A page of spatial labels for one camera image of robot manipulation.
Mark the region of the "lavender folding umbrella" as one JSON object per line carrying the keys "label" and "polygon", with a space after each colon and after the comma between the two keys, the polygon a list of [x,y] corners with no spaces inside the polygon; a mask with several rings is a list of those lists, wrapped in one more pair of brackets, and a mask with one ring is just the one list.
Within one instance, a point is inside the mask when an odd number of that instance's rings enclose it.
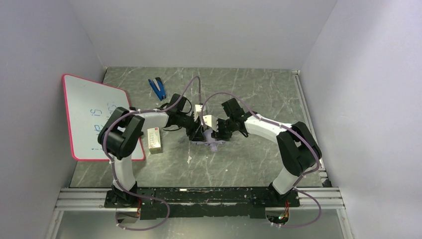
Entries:
{"label": "lavender folding umbrella", "polygon": [[225,140],[217,140],[212,138],[211,133],[213,132],[212,129],[207,129],[203,132],[203,136],[205,137],[205,140],[199,141],[199,140],[189,140],[192,144],[196,145],[206,145],[209,146],[212,153],[216,153],[218,151],[217,146],[219,144],[225,144]]}

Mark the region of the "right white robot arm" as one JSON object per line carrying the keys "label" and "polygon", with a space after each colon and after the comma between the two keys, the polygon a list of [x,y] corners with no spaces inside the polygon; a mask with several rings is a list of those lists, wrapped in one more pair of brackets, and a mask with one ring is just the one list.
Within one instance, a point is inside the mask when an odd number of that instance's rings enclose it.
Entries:
{"label": "right white robot arm", "polygon": [[228,119],[217,119],[217,131],[212,137],[229,141],[234,132],[244,137],[250,134],[278,145],[283,168],[269,188],[278,195],[288,193],[297,180],[322,158],[322,152],[304,122],[283,124],[256,112],[246,112],[234,98],[221,104]]}

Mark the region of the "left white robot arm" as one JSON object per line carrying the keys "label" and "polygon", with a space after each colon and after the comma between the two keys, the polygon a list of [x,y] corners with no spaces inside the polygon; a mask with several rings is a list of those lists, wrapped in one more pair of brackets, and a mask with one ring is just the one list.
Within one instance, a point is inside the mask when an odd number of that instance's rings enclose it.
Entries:
{"label": "left white robot arm", "polygon": [[205,130],[193,112],[184,112],[187,98],[174,94],[169,103],[152,110],[118,107],[98,135],[98,143],[109,158],[113,182],[110,206],[133,206],[140,196],[132,168],[131,155],[140,137],[152,128],[177,126],[186,130],[190,141],[205,142]]}

